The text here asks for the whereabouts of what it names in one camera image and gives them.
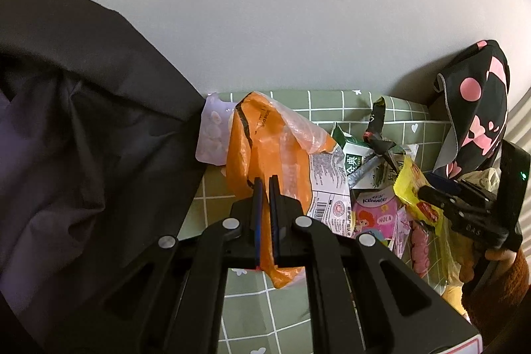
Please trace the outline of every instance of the orange plastic bag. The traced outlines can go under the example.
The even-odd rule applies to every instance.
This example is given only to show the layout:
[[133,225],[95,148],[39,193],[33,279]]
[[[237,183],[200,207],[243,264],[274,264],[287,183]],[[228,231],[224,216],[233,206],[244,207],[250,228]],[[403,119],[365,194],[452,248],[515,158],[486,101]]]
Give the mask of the orange plastic bag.
[[[247,95],[234,111],[227,155],[227,184],[238,199],[253,194],[250,183],[264,185],[278,175],[281,193],[298,199],[306,214],[312,202],[309,154],[332,152],[336,142],[321,127],[279,102],[259,93]],[[262,208],[260,268],[275,288],[282,288],[301,271],[278,268],[273,262],[268,200]]]

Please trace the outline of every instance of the white label with red border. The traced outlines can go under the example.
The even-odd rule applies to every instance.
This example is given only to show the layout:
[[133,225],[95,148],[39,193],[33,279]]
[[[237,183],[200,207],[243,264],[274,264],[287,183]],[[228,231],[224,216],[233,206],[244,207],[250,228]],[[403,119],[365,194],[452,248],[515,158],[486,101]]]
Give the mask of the white label with red border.
[[483,351],[483,340],[481,335],[478,334],[472,339],[463,342],[456,347],[443,351],[439,354],[480,354]]

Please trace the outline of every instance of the black and pink fabric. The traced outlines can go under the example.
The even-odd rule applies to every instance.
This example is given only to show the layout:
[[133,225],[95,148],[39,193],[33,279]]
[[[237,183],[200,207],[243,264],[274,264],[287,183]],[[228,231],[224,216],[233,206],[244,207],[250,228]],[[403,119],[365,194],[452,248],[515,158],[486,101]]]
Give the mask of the black and pink fabric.
[[507,124],[509,66],[492,39],[471,45],[434,83],[444,92],[452,127],[434,172],[452,178],[492,166]]

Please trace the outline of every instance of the person's arm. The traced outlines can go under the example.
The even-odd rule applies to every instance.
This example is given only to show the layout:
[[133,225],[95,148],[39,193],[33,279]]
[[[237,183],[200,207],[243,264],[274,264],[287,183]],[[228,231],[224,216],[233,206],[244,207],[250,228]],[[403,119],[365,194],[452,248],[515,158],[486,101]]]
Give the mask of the person's arm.
[[[468,312],[471,323],[477,327],[488,345],[498,335],[529,288],[529,267],[521,250],[514,253],[508,250],[488,250],[485,258],[499,261],[491,281],[472,294],[465,294],[462,303]],[[474,278],[471,265],[462,266],[460,279],[469,282]]]

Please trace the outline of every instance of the black cloth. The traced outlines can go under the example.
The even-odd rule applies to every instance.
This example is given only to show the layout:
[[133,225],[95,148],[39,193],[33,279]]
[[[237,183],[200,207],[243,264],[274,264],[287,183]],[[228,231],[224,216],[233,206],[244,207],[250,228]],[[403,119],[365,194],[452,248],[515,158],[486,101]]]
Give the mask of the black cloth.
[[437,75],[452,128],[436,174],[457,178],[492,166],[507,125],[509,84],[507,59],[492,39],[471,45]]
[[203,106],[115,11],[0,0],[0,290],[38,341],[179,232]]

